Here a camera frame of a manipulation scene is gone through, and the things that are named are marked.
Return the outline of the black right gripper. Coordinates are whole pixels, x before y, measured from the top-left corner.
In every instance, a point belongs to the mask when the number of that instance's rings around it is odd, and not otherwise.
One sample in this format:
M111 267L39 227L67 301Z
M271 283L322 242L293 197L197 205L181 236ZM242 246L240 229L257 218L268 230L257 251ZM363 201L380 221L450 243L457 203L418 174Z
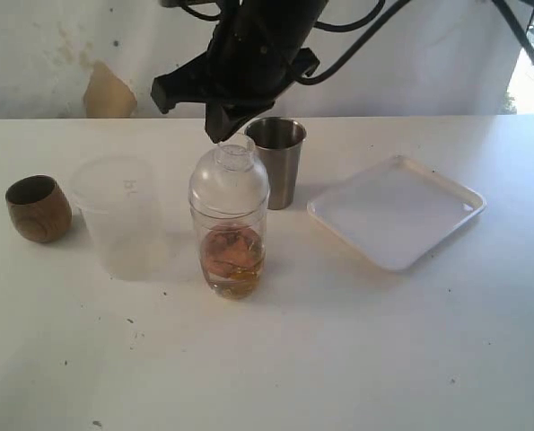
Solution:
M293 84L286 63L309 75L317 57L302 45L311 31L294 26L218 26L207 50L153 79L162 113L181 103L205 106L205 132L215 144L270 110Z

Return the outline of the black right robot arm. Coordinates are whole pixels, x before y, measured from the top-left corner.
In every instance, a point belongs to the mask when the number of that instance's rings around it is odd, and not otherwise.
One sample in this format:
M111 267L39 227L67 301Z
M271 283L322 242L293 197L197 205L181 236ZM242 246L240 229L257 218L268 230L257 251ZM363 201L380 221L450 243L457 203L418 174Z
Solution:
M349 23L322 1L221 1L205 51L153 80L160 112L205 108L215 142L272 109L291 87L299 114L408 116L495 112L525 23L508 1L380 1Z

